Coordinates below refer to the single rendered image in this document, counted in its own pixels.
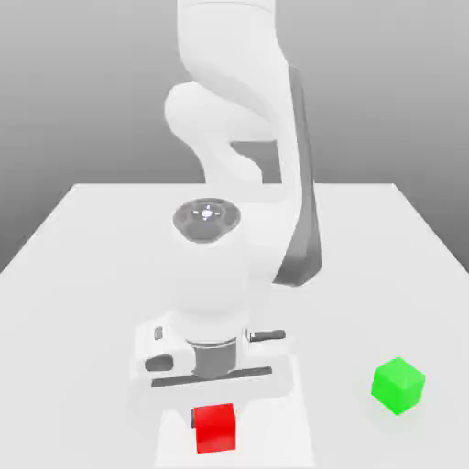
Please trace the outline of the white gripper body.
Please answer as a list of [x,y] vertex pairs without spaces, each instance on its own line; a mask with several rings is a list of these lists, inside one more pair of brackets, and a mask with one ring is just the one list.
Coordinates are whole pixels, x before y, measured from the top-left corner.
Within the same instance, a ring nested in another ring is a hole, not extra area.
[[130,371],[127,409],[152,411],[276,398],[293,389],[293,371],[287,357],[272,365],[235,369],[217,378],[193,373],[150,372],[142,364]]

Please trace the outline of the small green cube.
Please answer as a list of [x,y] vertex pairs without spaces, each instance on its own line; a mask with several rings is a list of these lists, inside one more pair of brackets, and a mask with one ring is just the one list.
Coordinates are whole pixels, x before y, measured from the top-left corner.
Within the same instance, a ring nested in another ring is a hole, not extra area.
[[396,357],[376,368],[371,395],[398,416],[420,402],[425,382],[426,376],[421,371]]

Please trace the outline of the small red cube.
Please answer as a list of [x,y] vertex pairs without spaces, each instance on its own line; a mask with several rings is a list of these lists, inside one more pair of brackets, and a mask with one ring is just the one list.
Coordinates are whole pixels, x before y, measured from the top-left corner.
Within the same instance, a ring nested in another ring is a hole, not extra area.
[[197,454],[236,448],[236,416],[232,403],[196,407],[192,414]]

